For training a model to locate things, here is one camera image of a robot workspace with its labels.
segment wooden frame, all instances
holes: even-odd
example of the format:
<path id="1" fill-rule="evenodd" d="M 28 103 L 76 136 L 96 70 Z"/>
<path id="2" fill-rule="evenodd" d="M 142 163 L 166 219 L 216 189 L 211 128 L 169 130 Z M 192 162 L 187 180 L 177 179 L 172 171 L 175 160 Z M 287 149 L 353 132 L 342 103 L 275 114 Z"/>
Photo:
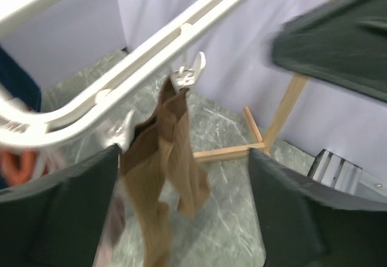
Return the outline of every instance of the wooden frame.
<path id="1" fill-rule="evenodd" d="M 277 139 L 279 132 L 281 131 L 283 125 L 285 124 L 291 110 L 297 102 L 298 97 L 300 96 L 302 90 L 304 89 L 308 77 L 300 74 L 294 74 L 291 79 L 288 88 L 277 107 L 277 110 L 274 114 L 272 121 L 267 129 L 267 132 L 262 138 L 261 133 L 254 121 L 253 115 L 250 112 L 248 107 L 243 109 L 243 115 L 246 120 L 246 123 L 256 141 L 255 144 L 248 144 L 242 146 L 234 146 L 216 150 L 206 150 L 195 152 L 194 157 L 198 162 L 211 162 L 211 161 L 222 161 L 228 159 L 238 159 L 246 157 L 249 148 L 258 148 L 262 149 L 267 155 Z"/>

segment white backdrop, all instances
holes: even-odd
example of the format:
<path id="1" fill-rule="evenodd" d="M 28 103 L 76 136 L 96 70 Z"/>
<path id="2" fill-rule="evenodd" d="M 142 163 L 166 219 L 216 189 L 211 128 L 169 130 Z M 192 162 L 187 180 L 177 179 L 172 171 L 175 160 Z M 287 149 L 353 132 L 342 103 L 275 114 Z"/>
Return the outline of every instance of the white backdrop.
<path id="1" fill-rule="evenodd" d="M 34 77 L 49 72 L 55 76 L 52 81 L 59 81 L 113 48 L 122 47 L 122 43 L 137 47 L 195 0 L 93 1 L 88 6 L 94 5 L 94 19 L 84 17 L 88 12 L 85 6 L 64 6 L 65 2 L 74 2 L 66 0 L 56 5 L 62 11 L 51 15 L 47 11 L 34 20 L 36 24 L 30 22 L 20 29 L 24 30 L 22 37 L 14 34 L 1 43 Z M 202 50 L 207 56 L 198 90 L 237 112 L 250 106 L 258 124 L 267 127 L 291 79 L 289 73 L 270 64 L 270 39 L 285 21 L 325 1 L 248 0 L 191 48 L 190 53 Z M 60 58 L 53 51 L 54 45 L 61 49 Z M 66 55 L 66 51 L 76 54 Z M 310 81 L 281 138 L 312 155 L 326 148 L 387 181 L 387 156 L 382 152 L 387 148 L 386 124 L 385 105 Z"/>

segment hanging garment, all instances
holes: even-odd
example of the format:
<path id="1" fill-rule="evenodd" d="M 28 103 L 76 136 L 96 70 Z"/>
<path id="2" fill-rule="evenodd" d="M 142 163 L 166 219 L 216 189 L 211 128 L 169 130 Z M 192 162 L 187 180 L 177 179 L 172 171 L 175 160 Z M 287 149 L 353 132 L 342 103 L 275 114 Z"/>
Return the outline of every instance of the hanging garment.
<path id="1" fill-rule="evenodd" d="M 120 176 L 140 222 L 144 267 L 169 264 L 169 207 L 159 200 L 166 178 L 180 194 L 179 211 L 190 217 L 210 195 L 207 173 L 190 148 L 186 93 L 176 93 L 167 78 L 154 113 L 136 125 L 129 150 L 120 156 Z"/>
<path id="2" fill-rule="evenodd" d="M 207 172 L 195 161 L 189 139 L 188 89 L 175 92 L 166 79 L 157 112 L 160 167 L 180 194 L 178 210 L 192 219 L 210 196 Z"/>
<path id="3" fill-rule="evenodd" d="M 0 191 L 1 266 L 92 266 L 119 153 L 113 145 L 67 169 Z"/>
<path id="4" fill-rule="evenodd" d="M 140 222 L 144 267 L 168 267 L 172 229 L 168 204 L 159 197 L 165 183 L 160 169 L 155 114 L 135 127 L 129 150 L 120 156 L 120 176 Z"/>

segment blue fabric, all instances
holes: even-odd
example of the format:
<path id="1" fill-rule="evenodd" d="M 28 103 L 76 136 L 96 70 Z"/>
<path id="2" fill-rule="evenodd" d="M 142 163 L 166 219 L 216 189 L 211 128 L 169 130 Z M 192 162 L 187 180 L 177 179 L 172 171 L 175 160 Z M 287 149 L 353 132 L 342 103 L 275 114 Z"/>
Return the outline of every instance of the blue fabric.
<path id="1" fill-rule="evenodd" d="M 41 111 L 42 93 L 34 80 L 0 47 L 0 83 L 8 92 L 36 112 Z M 0 176 L 0 189 L 8 187 Z"/>

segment marble floor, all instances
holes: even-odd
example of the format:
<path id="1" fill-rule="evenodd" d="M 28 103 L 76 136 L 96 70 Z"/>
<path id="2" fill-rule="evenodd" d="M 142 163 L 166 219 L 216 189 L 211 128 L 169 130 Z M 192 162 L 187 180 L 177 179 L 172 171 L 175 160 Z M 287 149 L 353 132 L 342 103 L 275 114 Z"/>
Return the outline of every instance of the marble floor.
<path id="1" fill-rule="evenodd" d="M 43 110 L 52 111 L 65 105 L 124 56 L 122 52 L 109 55 L 44 93 Z M 143 89 L 120 105 L 111 117 L 112 124 L 122 121 L 130 109 L 135 109 L 142 119 L 147 118 L 154 110 L 163 79 L 164 75 L 156 75 Z M 189 107 L 190 137 L 194 151 L 253 142 L 242 116 L 194 92 L 190 94 Z M 93 134 L 62 149 L 70 164 L 97 150 L 98 143 Z M 271 155 L 283 165 L 305 175 L 314 159 L 281 140 L 275 142 Z M 263 265 L 264 249 L 250 194 L 246 164 L 246 159 L 237 159 L 204 165 L 209 172 L 212 194 L 194 220 L 186 219 L 174 211 L 178 196 L 170 185 L 166 185 L 162 200 L 171 206 L 170 219 L 174 229 L 172 267 Z M 127 209 L 126 228 L 114 250 L 110 267 L 137 267 L 143 263 L 138 223 L 130 205 Z"/>

